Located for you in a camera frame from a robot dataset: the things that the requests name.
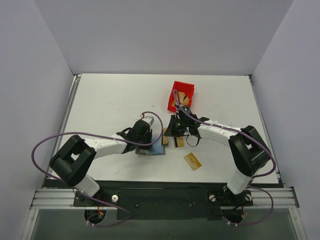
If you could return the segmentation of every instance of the gray wall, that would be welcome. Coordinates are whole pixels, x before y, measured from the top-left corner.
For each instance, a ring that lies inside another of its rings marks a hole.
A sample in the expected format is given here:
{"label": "gray wall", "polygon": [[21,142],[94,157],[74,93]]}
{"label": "gray wall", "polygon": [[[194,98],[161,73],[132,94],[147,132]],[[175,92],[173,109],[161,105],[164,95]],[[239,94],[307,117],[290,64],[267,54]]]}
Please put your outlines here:
{"label": "gray wall", "polygon": [[295,0],[253,74],[280,173],[319,239],[320,1]]}
{"label": "gray wall", "polygon": [[[31,150],[57,133],[73,76],[32,0],[0,2],[0,239],[20,239],[44,175]],[[37,161],[48,166],[53,145]]]}
{"label": "gray wall", "polygon": [[74,73],[252,74],[292,0],[34,0]]}

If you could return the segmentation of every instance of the red box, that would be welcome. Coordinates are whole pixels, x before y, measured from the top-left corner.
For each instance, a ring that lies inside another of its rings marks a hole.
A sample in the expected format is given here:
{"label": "red box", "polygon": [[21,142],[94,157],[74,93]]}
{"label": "red box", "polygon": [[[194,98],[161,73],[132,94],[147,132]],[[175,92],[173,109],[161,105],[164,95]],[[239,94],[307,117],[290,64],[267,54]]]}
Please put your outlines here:
{"label": "red box", "polygon": [[195,85],[194,84],[190,84],[190,83],[181,82],[181,81],[174,81],[173,87],[172,87],[172,90],[171,90],[171,94],[170,94],[170,97],[169,97],[168,110],[173,112],[173,113],[175,113],[177,111],[176,107],[172,106],[172,103],[175,100],[174,89],[176,89],[180,93],[184,93],[189,98],[188,105],[189,105],[189,107],[191,107],[192,96],[194,95],[194,91],[195,91]]}

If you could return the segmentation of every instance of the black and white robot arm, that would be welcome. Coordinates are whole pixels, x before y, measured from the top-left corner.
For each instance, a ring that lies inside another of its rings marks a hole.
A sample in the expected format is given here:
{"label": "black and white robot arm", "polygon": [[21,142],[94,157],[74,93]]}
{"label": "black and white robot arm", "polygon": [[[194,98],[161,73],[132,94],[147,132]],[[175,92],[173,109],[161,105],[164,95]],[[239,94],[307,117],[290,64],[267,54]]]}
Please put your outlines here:
{"label": "black and white robot arm", "polygon": [[[191,112],[189,106],[183,106],[183,109],[190,116],[198,119]],[[228,129],[235,130],[230,131],[225,129],[225,125],[214,122],[209,118],[201,117],[199,120],[206,124],[201,124],[190,119],[178,108],[176,115],[171,115],[169,126],[164,135],[168,137],[181,137],[188,133],[189,135],[196,136],[198,139],[209,139],[230,147],[236,171],[226,186],[234,195],[243,193],[253,179],[253,176],[266,165],[270,158],[263,149],[238,132],[241,131],[255,139],[266,149],[268,147],[253,126],[249,125],[245,128],[227,126]]]}
{"label": "black and white robot arm", "polygon": [[153,123],[153,117],[143,117],[136,121],[133,127],[112,135],[111,139],[81,138],[79,135],[73,135],[53,156],[49,165],[69,187],[75,187],[92,197],[100,189],[97,182],[87,174],[92,161],[111,154],[131,152],[137,148],[133,143],[149,144],[140,148],[150,149],[152,147],[150,127]]}

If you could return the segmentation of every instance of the gray floor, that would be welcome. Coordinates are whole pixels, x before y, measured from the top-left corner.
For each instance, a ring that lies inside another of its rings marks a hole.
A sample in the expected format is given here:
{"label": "gray floor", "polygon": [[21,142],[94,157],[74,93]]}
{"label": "gray floor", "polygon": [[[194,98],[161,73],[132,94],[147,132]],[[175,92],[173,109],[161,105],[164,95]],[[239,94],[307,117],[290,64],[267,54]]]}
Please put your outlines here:
{"label": "gray floor", "polygon": [[[262,218],[268,209],[250,210],[247,221]],[[102,223],[111,223],[115,211]],[[296,240],[288,209],[275,209],[266,221],[253,225],[227,226],[223,220],[131,220],[115,227],[86,226],[83,210],[40,210],[33,240]]]}

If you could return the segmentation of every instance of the wall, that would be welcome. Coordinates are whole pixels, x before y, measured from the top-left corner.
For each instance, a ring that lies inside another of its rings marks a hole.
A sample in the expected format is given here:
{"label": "wall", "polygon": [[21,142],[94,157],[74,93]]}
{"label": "wall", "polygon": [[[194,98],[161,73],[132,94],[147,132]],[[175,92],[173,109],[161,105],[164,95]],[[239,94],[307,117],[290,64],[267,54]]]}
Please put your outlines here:
{"label": "wall", "polygon": [[[44,175],[33,146],[57,133],[73,76],[32,0],[0,3],[0,239],[20,239]],[[48,167],[53,145],[37,153]]]}
{"label": "wall", "polygon": [[282,178],[308,239],[319,239],[320,1],[295,0],[252,81]]}
{"label": "wall", "polygon": [[292,0],[34,0],[74,73],[252,74]]}

